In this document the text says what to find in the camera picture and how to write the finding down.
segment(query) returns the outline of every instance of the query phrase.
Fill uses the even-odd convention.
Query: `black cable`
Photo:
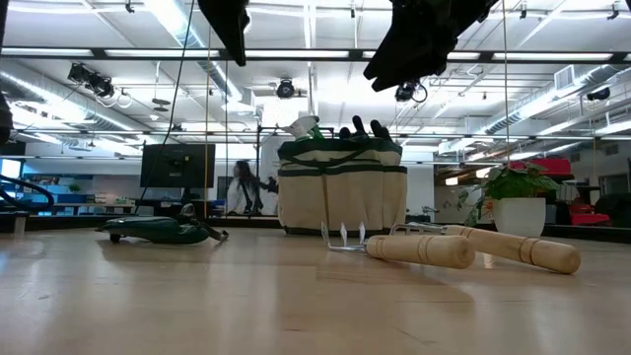
[[[412,95],[412,101],[414,101],[416,104],[423,104],[427,101],[427,98],[429,97],[429,94],[427,93],[427,89],[425,89],[425,87],[423,85],[419,85],[419,88],[423,90],[423,92],[425,92],[425,98],[423,98],[423,100],[416,100],[414,99],[414,95]]]
[[[167,145],[167,141],[169,140],[169,136],[171,135],[171,131],[172,131],[173,126],[174,126],[175,102],[177,101],[177,90],[179,90],[179,80],[181,79],[181,69],[182,69],[182,67],[184,65],[184,56],[186,55],[186,46],[188,45],[188,36],[190,35],[190,26],[191,26],[191,23],[192,23],[192,20],[193,20],[193,10],[194,10],[194,8],[195,8],[195,0],[190,2],[190,12],[188,14],[188,25],[186,26],[186,38],[184,40],[184,45],[182,47],[181,58],[179,59],[179,68],[177,69],[177,79],[175,79],[175,92],[174,92],[173,106],[172,106],[172,109],[171,109],[171,117],[169,118],[169,128],[167,129],[167,134],[165,135],[165,140],[162,142],[162,145],[160,146],[160,151],[158,151],[158,155],[156,156],[156,159],[154,160],[154,164],[151,167],[151,171],[149,172],[149,175],[147,176],[147,179],[144,181],[145,182],[145,188],[142,190],[142,194],[140,195],[140,199],[136,203],[136,209],[134,210],[134,213],[138,213],[138,208],[140,208],[140,204],[143,201],[143,199],[145,198],[145,194],[147,193],[147,189],[149,188],[149,185],[151,183],[151,178],[154,175],[154,172],[156,170],[156,166],[158,166],[158,161],[162,157],[162,153],[165,150],[165,146]]]
[[[19,202],[17,199],[11,197],[7,192],[5,192],[4,187],[2,187],[0,185],[0,197],[4,198],[5,201],[7,201],[9,204],[25,210],[25,211],[29,211],[29,212],[37,212],[37,211],[42,211],[45,210],[47,208],[49,208],[50,206],[52,206],[55,203],[55,199],[54,197],[52,197],[52,194],[50,194],[50,192],[48,192],[48,190],[46,190],[43,187],[37,186],[35,184],[29,183],[29,182],[25,182],[22,180],[18,180],[12,177],[5,177],[3,175],[0,175],[0,180],[3,181],[8,181],[10,183],[14,183],[16,185],[22,186],[22,187],[29,187],[32,188],[33,190],[36,190],[37,192],[43,194],[46,197],[46,204],[44,206],[40,206],[40,207],[33,207],[27,204],[24,204],[22,202]]]

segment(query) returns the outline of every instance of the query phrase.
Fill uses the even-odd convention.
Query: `garden tool bag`
[[[364,223],[383,234],[405,220],[407,168],[402,148],[381,138],[310,139],[278,150],[278,215],[289,234],[320,234],[321,223],[339,233]]]

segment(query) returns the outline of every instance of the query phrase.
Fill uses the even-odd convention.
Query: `ceiling pipe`
[[[531,95],[516,102],[509,110],[508,119],[506,114],[501,111],[489,120],[490,124],[478,130],[475,134],[495,134],[504,129],[508,125],[513,125],[517,122],[521,122],[529,117],[535,116],[544,112],[547,109],[553,108],[556,105],[562,103],[564,100],[576,95],[582,95],[594,91],[595,89],[602,89],[611,78],[616,75],[625,72],[631,68],[631,65],[601,65],[596,69],[586,70],[579,72],[576,79],[571,86],[562,90],[556,90],[555,84],[550,83],[543,89],[534,92]],[[476,140],[473,138],[464,138],[454,142],[443,144],[440,153],[462,150],[465,147],[473,144]]]
[[[40,103],[47,103],[52,106],[60,105],[63,99],[67,98],[63,101],[64,107],[58,109],[61,108],[75,115],[80,115],[80,117],[73,117],[79,118],[77,119],[78,123],[81,123],[80,120],[82,119],[94,117],[107,121],[122,130],[147,130],[149,128],[124,114],[97,104],[93,98],[88,98],[78,92],[73,93],[72,89],[66,88],[62,84],[46,78],[41,73],[36,73],[12,60],[2,61],[0,81],[3,87],[5,85],[14,86],[24,92],[31,93],[32,97],[39,98]]]
[[[180,0],[146,0],[145,6],[180,46],[184,46],[186,42],[188,48],[208,48],[207,43],[201,38],[199,30],[194,24],[190,24],[188,41],[186,41],[188,9],[184,7]],[[227,77],[219,63],[200,60],[197,61],[197,64],[204,72],[210,74],[210,79],[215,84],[217,92],[226,97],[228,101],[240,102],[244,98],[243,92],[245,89],[238,88]]]
[[[590,112],[589,114],[585,114],[573,119],[570,119],[566,122],[563,123],[559,123],[556,124],[552,127],[546,128],[534,135],[536,136],[542,136],[542,135],[548,135],[548,134],[552,134],[555,132],[558,132],[560,130],[566,129],[570,126],[582,123],[582,122],[586,122],[588,120],[593,120],[593,119],[597,119],[600,117],[603,117],[604,115],[610,114],[611,115],[611,120],[615,120],[616,123],[619,122],[619,117],[623,117],[623,118],[628,118],[628,106],[631,105],[631,98],[619,101],[617,103],[611,104],[609,106],[603,106],[599,109],[596,109],[592,112]],[[524,142],[518,142],[518,143],[514,143],[512,144],[512,146],[510,148],[508,148],[509,150],[513,151],[515,149],[516,146],[522,146],[524,145],[523,149],[526,149],[527,152],[542,152],[544,149],[546,150],[550,150],[550,149],[555,149],[557,147],[560,146],[564,146],[567,145],[567,141],[537,141],[537,142],[532,142],[529,144],[524,144]],[[506,146],[501,147],[500,149],[497,150],[491,150],[490,152],[484,154],[484,156],[476,156],[476,159],[469,159],[468,161],[476,161],[476,160],[481,160],[481,159],[489,159],[489,158],[497,158],[497,157],[504,157],[507,154],[507,148]]]

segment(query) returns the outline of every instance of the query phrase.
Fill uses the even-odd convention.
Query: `computer monitor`
[[[207,147],[208,155],[206,155],[204,144],[167,144],[162,153],[160,145],[145,146],[142,154],[140,185],[142,187],[213,187],[215,145],[209,144]]]

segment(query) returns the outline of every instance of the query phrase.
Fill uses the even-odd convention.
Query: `ceiling duct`
[[[25,93],[29,102],[48,104],[51,113],[77,124],[108,123],[110,129],[144,130],[146,126],[11,60],[0,65],[0,82]]]
[[[199,30],[194,24],[190,25],[188,40],[186,40],[188,10],[180,0],[147,0],[145,5],[180,46],[184,47],[186,42],[187,48],[208,48],[208,45],[199,36]],[[216,90],[224,97],[227,97],[228,101],[240,102],[243,99],[244,92],[247,89],[238,88],[228,79],[219,63],[200,60],[197,61],[197,64],[204,72],[209,73],[210,79],[217,88]]]
[[[572,95],[582,95],[600,90],[606,85],[605,83],[609,79],[626,71],[630,67],[630,65],[601,65],[591,70],[588,70],[589,67],[586,67],[582,71],[575,71],[576,79],[572,80],[571,83],[554,82],[548,84],[543,89],[537,90],[535,93],[528,95],[514,104],[509,110],[508,119],[503,111],[495,114],[489,118],[491,123],[481,128],[475,134],[495,134],[506,128],[507,125],[513,125],[542,113],[560,104],[562,100]],[[563,72],[564,75],[557,75],[557,77],[564,77],[569,73],[567,68],[561,72]],[[439,153],[460,151],[475,141],[474,138],[463,138],[454,142],[443,143],[441,144]]]

